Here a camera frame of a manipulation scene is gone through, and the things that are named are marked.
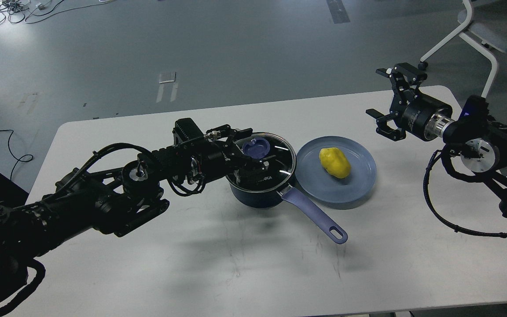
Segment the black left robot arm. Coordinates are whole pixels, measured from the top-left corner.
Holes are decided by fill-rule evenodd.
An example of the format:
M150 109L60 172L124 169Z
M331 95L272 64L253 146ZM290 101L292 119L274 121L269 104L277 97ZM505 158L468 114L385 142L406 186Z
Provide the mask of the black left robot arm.
M187 197L235 171L266 168L266 160L246 155L236 144L251 135L250 128L229 125L203 133L191 118L182 118L175 122L172 146L150 151L113 143L94 152L40 201L17 207L0 203L0 317L44 279L37 257L88 229L123 237L167 211L161 181Z

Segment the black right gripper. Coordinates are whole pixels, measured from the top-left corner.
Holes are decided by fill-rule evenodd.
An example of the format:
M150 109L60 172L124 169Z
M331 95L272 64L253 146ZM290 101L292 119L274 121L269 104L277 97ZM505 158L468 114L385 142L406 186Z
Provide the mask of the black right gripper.
M393 129L389 121L400 117L400 112L382 114L375 109L366 110L377 125L376 132L394 142L406 139L406 132L429 142L441 137L443 131L453 122L452 107L428 95L415 96L428 74L410 63L398 63L392 68L378 68L376 73L389 79L392 84L392 108L407 106L401 117L401 128Z

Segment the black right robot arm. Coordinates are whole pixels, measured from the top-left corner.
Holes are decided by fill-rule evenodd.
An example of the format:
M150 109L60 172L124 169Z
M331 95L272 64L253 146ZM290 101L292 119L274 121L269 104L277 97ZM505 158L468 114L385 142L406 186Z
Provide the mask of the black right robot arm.
M481 96L469 96L459 118L452 107L420 91L427 74L409 63L379 68L388 78L393 100L388 114L368 109L376 132L394 142L410 133L424 142L441 138L443 148L435 151L425 169L423 191L431 212L447 227L470 236L507 238L507 232L480 232L447 221L435 210L429 194L430 173L437 161L451 177L467 183L483 183L500 199L499 210L507 218L507 125L489 114Z

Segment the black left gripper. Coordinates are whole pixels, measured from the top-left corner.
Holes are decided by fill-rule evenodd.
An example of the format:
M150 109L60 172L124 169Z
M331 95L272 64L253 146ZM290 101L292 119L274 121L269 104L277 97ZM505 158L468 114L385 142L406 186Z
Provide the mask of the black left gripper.
M268 168L269 162L265 159L252 157L233 157L236 146L227 142L245 139L253 134L253 128L234 129L230 125L221 125L209 129L206 139L192 141L192 181L213 182L225 178L228 174L236 182L254 182L262 177ZM226 138L227 142L217 141Z

